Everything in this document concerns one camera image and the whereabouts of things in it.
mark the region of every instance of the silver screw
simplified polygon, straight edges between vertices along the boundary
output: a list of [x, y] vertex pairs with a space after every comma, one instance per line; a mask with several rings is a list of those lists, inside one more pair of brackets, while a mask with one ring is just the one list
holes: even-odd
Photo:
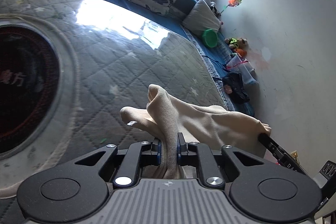
[[128, 185], [131, 184], [132, 180], [129, 177], [118, 177], [114, 182], [119, 185]]
[[209, 177], [207, 178], [206, 182], [210, 185], [220, 185], [223, 180], [219, 177]]

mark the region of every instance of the gray pillow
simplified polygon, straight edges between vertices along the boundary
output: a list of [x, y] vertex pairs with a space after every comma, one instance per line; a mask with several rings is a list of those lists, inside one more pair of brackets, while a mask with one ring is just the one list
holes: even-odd
[[213, 29], [218, 32], [221, 22], [215, 17], [205, 0], [199, 0], [189, 15], [183, 20], [182, 25], [196, 36], [201, 37], [207, 29]]

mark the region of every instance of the white wall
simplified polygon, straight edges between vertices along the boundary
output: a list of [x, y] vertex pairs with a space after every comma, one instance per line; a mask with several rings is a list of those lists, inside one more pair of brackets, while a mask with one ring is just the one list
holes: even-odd
[[[227, 0], [216, 0], [218, 8]], [[336, 162], [336, 5], [333, 0], [243, 0], [223, 15], [225, 37], [249, 41], [256, 117], [315, 175]], [[319, 213], [336, 210], [334, 197]]]

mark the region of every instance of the gray quilted mattress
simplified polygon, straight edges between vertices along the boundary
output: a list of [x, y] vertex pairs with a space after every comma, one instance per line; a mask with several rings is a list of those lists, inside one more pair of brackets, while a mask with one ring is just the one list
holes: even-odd
[[[0, 0], [0, 16], [61, 32], [77, 66], [78, 93], [71, 140], [59, 162], [108, 143], [120, 149], [150, 141], [143, 131], [125, 125], [124, 106], [145, 108], [149, 84], [162, 86], [188, 103], [225, 107], [199, 52], [187, 39], [131, 11], [103, 0]], [[0, 172], [10, 173], [0, 160]], [[23, 221], [15, 198], [0, 200], [0, 223]]]

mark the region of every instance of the black bag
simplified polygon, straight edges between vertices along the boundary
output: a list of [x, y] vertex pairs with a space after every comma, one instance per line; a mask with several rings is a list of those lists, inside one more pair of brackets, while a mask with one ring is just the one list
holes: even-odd
[[229, 94], [231, 100], [236, 104], [244, 104], [250, 100], [243, 87], [242, 75], [235, 72], [229, 72], [222, 78], [223, 86], [229, 85], [232, 89], [232, 93]]

